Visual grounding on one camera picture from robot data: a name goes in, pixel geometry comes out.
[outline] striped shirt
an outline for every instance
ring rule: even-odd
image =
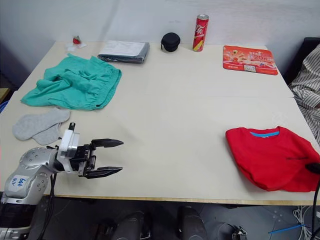
[[[320,44],[303,60],[298,76],[289,87],[320,145]]]

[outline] folded gray cloth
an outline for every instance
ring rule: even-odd
[[[35,139],[40,145],[56,141],[60,124],[70,117],[69,109],[53,108],[44,114],[27,114],[12,126],[13,135],[19,140]]]

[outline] light wooden tabletop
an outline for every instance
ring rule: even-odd
[[[102,46],[89,43],[74,54],[88,59]],[[96,179],[60,173],[55,194],[250,205],[312,204],[313,192],[267,192],[237,169],[225,139],[226,130],[231,128],[282,126],[309,140],[318,152],[320,147],[281,75],[225,70],[222,47],[206,45],[198,53],[181,46],[177,52],[164,53],[152,44],[142,65],[113,63],[123,77],[111,102],[101,110],[72,110],[61,132],[75,122],[80,145],[99,138],[123,141],[124,145],[95,152],[96,168],[117,166],[123,170]],[[33,139],[17,140],[11,133],[12,125],[25,114],[51,109],[27,106],[20,99],[35,87],[46,68],[54,67],[65,56],[64,43],[56,43],[0,114],[1,191],[22,154],[38,146]]]

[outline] coca-cola can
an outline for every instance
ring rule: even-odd
[[[207,26],[209,22],[209,16],[200,14],[196,17],[195,32],[193,39],[193,51],[201,52],[204,49],[205,38],[207,33]]]

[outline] folded red shirt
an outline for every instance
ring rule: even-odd
[[[305,165],[320,163],[320,156],[306,139],[281,126],[265,130],[239,127],[226,131],[225,136],[239,169],[259,188],[316,190],[320,176]]]

